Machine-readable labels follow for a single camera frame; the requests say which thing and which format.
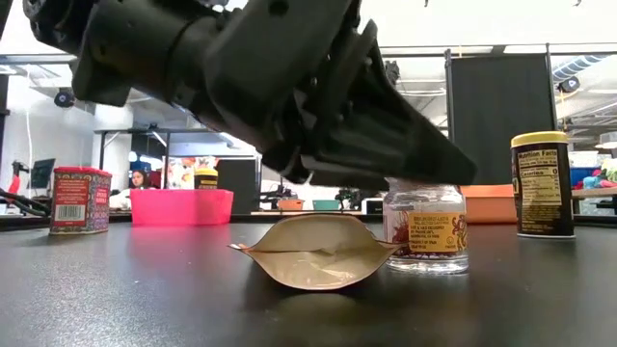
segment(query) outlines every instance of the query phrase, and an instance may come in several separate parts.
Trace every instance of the computer monitor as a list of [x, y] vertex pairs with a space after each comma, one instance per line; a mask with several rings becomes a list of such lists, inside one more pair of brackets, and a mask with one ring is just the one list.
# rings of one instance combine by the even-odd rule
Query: computer monitor
[[47, 189], [55, 164], [56, 159], [37, 160], [30, 171], [28, 189]]

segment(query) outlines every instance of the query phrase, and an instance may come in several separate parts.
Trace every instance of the glass jar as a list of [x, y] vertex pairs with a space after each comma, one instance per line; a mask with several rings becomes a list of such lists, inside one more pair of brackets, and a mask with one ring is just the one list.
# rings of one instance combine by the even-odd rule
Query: glass jar
[[465, 197], [458, 186], [388, 179], [384, 230], [388, 242], [406, 243], [388, 261], [395, 270], [456, 274], [469, 267]]

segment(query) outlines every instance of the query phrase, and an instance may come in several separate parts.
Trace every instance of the air duct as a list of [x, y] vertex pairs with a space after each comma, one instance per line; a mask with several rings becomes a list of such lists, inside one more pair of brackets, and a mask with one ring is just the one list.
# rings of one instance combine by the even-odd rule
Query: air duct
[[557, 84], [577, 75], [577, 73], [601, 62], [607, 55], [585, 55], [577, 56], [569, 62], [558, 65], [552, 70], [552, 81]]

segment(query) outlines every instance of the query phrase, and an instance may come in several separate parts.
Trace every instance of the orange container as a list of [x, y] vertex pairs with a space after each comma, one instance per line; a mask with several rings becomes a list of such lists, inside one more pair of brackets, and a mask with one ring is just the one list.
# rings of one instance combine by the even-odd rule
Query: orange container
[[301, 211], [304, 200], [300, 199], [284, 199], [279, 200], [279, 210], [283, 211]]
[[512, 184], [461, 187], [470, 224], [515, 224], [517, 210]]

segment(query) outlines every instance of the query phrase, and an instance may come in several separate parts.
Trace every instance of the yellow lid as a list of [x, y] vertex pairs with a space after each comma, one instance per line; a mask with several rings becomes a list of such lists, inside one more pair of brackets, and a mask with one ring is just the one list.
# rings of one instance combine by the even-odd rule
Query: yellow lid
[[568, 135], [561, 131], [538, 131], [515, 136], [510, 143], [512, 148], [533, 144], [568, 143]]
[[209, 168], [200, 168], [200, 169], [196, 169], [195, 170], [195, 174], [207, 174], [207, 175], [219, 175], [219, 172], [217, 172], [214, 169], [209, 169]]

